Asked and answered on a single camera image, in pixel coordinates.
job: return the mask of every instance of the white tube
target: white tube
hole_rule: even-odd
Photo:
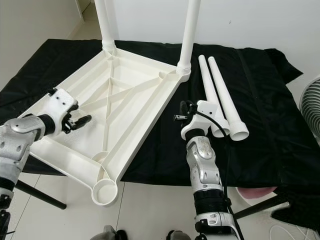
[[[176,67],[176,72],[181,75],[189,75],[191,73],[191,54],[194,47],[200,3],[201,0],[189,0],[180,60]]]
[[[116,45],[110,32],[106,3],[105,0],[95,0],[94,2],[102,35],[102,49],[111,53]]]
[[[209,68],[208,68],[205,56],[200,55],[198,59],[199,59],[199,65],[200,65],[206,100],[210,103],[217,105],[215,116],[214,117],[212,116],[212,118],[217,121],[217,123],[223,128],[225,133],[228,135],[229,134],[229,123],[225,119],[225,117],[222,113],[221,106],[220,106],[220,103],[218,100],[215,86],[214,86],[212,79],[211,79],[211,76],[210,76],[210,72],[209,72]],[[223,138],[224,137],[223,133],[213,123],[211,124],[211,131],[212,131],[213,136],[215,136],[216,138]]]
[[[244,122],[241,121],[237,109],[232,101],[225,81],[222,78],[216,60],[213,56],[209,57],[209,66],[211,68],[213,80],[218,92],[223,111],[230,126],[230,137],[234,141],[241,141],[249,136],[249,131]]]

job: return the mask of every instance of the pink object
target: pink object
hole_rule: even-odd
[[[243,188],[238,187],[238,191],[245,199],[258,199],[276,190],[276,186],[261,188]]]

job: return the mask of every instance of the white wall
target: white wall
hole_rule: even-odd
[[[182,41],[187,0],[107,0],[107,5],[115,39]],[[288,85],[297,102],[320,74],[319,13],[320,0],[202,0],[195,41],[281,50],[305,73]]]
[[[76,0],[0,0],[0,90],[47,39],[81,21]]]

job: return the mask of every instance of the white cable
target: white cable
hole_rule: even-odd
[[[316,233],[316,231],[312,231],[312,233],[315,240],[320,240],[319,235]]]
[[[288,232],[287,229],[285,229],[284,227],[279,226],[279,225],[273,225],[273,226],[270,228],[270,231],[269,231],[269,239],[270,239],[270,240],[272,240],[272,237],[271,237],[272,230],[273,230],[274,228],[276,228],[276,227],[284,230],[284,231],[292,238],[292,240],[296,240],[296,239],[291,235],[291,233]],[[308,228],[306,229],[306,233],[304,233],[298,226],[296,226],[296,228],[300,231],[300,233],[302,233],[302,235],[304,236],[304,240],[311,240],[311,239],[308,237],[308,233],[309,233],[309,229],[308,229]]]
[[[306,234],[304,234],[304,232],[303,232],[298,226],[296,226],[296,228],[300,231],[300,233],[302,233],[302,235],[304,236],[304,240],[311,240],[311,239],[308,237],[309,228],[306,229]]]
[[[288,232],[287,229],[285,229],[284,227],[279,226],[279,225],[273,225],[273,226],[270,228],[270,231],[269,231],[269,239],[270,239],[270,240],[272,240],[272,238],[271,238],[272,230],[273,230],[274,228],[276,228],[276,227],[278,227],[278,228],[282,229],[283,231],[285,231],[285,232],[292,238],[292,240],[296,240],[296,239],[291,235],[291,233]]]

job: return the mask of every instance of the table leg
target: table leg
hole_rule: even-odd
[[[37,189],[35,189],[34,187],[24,183],[23,181],[18,180],[18,182],[16,183],[15,187],[27,194],[30,194],[31,196],[36,197],[37,199],[40,199],[48,204],[51,204],[57,208],[60,209],[66,209],[67,205],[64,204],[63,202],[60,202],[56,199],[54,199],[53,197],[43,193],[42,191],[39,191]]]
[[[242,211],[239,211],[237,213],[234,214],[234,217],[236,219],[241,219],[243,217],[246,217],[246,216],[249,216],[251,214],[255,214],[255,213],[258,213],[258,212],[261,212],[263,210],[266,210],[266,209],[269,209],[269,208],[272,208],[274,206],[277,206],[279,204],[283,204],[285,202],[287,202],[288,200],[284,197],[284,196],[280,196],[280,195],[277,195],[277,196],[274,196],[270,199],[267,199],[263,202],[260,202],[256,205],[253,205],[251,207],[248,207]]]

